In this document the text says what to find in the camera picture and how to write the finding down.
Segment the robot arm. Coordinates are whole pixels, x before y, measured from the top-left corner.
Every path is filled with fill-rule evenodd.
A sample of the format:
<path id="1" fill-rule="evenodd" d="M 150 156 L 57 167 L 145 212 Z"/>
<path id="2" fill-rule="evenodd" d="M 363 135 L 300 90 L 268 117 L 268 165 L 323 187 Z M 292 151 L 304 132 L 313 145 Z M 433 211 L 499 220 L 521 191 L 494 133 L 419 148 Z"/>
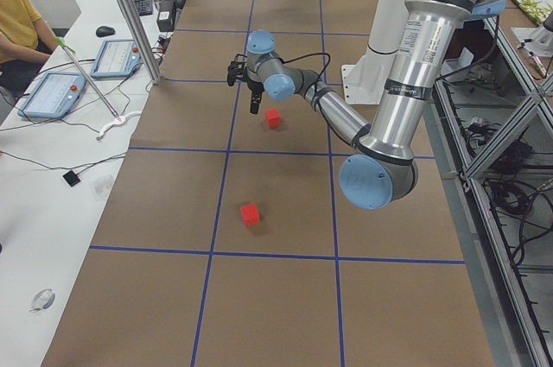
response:
<path id="1" fill-rule="evenodd" d="M 314 71 L 286 67 L 273 35 L 247 40 L 245 81 L 281 102 L 302 96 L 356 151 L 340 168 L 340 187 L 359 208 L 379 209 L 409 194 L 418 171 L 410 144 L 454 31 L 471 19 L 499 15 L 506 0 L 404 0 L 408 16 L 373 122 L 366 121 Z"/>

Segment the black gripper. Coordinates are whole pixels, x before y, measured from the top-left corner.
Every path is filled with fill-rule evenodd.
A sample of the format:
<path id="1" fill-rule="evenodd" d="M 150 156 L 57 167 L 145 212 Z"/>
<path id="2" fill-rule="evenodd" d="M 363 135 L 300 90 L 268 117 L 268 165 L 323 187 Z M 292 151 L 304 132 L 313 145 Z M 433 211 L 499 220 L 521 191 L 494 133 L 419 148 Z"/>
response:
<path id="1" fill-rule="evenodd" d="M 250 113 L 253 115 L 257 115 L 262 101 L 264 85 L 261 82 L 252 80 L 249 80 L 247 82 L 247 85 L 251 91 Z"/>

